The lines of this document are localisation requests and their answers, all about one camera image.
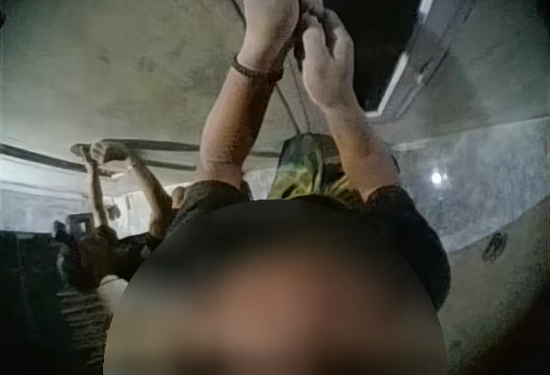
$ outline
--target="shoulder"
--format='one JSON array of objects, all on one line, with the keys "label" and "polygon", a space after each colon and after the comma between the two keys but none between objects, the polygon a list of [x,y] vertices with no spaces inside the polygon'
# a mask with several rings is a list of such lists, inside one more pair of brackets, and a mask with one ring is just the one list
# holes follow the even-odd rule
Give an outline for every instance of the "shoulder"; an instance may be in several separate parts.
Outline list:
[{"label": "shoulder", "polygon": [[362,218],[409,263],[438,309],[449,292],[449,261],[411,196],[397,185],[381,187],[367,200]]},{"label": "shoulder", "polygon": [[222,207],[248,201],[248,197],[238,188],[223,181],[197,181],[186,189],[183,206],[174,216],[168,235],[179,224],[187,223],[196,217],[214,212]]}]

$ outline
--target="forearm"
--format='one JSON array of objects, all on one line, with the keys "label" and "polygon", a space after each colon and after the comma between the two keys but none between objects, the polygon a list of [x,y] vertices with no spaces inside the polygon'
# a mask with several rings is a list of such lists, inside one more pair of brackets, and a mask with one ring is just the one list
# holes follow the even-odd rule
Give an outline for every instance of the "forearm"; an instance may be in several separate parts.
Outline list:
[{"label": "forearm", "polygon": [[129,154],[125,161],[126,165],[132,169],[139,187],[145,194],[145,199],[151,208],[152,219],[158,219],[172,206],[170,196],[141,159],[131,152]]},{"label": "forearm", "polygon": [[399,173],[383,142],[364,118],[355,95],[338,108],[323,110],[338,147],[342,167],[364,201],[377,188],[399,182]]},{"label": "forearm", "polygon": [[103,192],[101,190],[101,180],[97,164],[86,164],[88,171],[89,202],[92,206],[95,226],[108,224],[107,212],[103,205]]},{"label": "forearm", "polygon": [[[243,49],[240,64],[256,71],[269,71],[275,60]],[[241,184],[241,167],[252,150],[275,83],[245,77],[231,68],[206,121],[200,141],[196,180]]]}]

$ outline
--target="wristband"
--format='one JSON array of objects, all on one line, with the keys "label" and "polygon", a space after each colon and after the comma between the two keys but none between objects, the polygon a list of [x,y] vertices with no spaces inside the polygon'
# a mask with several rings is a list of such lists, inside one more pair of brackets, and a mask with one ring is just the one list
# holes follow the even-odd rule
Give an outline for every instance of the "wristband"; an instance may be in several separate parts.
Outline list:
[{"label": "wristband", "polygon": [[239,64],[236,55],[233,57],[233,63],[231,63],[231,65],[239,74],[242,74],[244,77],[252,78],[253,80],[260,80],[266,83],[276,83],[283,78],[283,70],[268,72],[251,70],[244,65]]}]

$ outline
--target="light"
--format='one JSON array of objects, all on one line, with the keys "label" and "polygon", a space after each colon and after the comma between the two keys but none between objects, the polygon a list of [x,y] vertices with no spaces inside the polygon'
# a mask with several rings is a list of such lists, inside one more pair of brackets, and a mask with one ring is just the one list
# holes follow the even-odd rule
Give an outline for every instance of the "light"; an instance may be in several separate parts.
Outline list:
[{"label": "light", "polygon": [[439,185],[439,184],[441,184],[442,181],[443,181],[443,177],[441,176],[441,174],[438,171],[434,171],[431,174],[431,182],[433,184]]}]

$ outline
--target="ceiling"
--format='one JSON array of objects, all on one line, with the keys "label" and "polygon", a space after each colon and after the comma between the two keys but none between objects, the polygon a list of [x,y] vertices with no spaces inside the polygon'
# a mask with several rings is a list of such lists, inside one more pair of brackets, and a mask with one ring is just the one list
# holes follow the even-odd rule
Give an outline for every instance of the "ceiling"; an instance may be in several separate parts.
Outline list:
[{"label": "ceiling", "polygon": [[[243,36],[230,0],[3,0],[2,11],[1,140],[71,161],[72,144],[101,138],[198,144]],[[274,98],[255,150],[279,151],[293,134]],[[164,183],[190,180],[157,174]]]}]

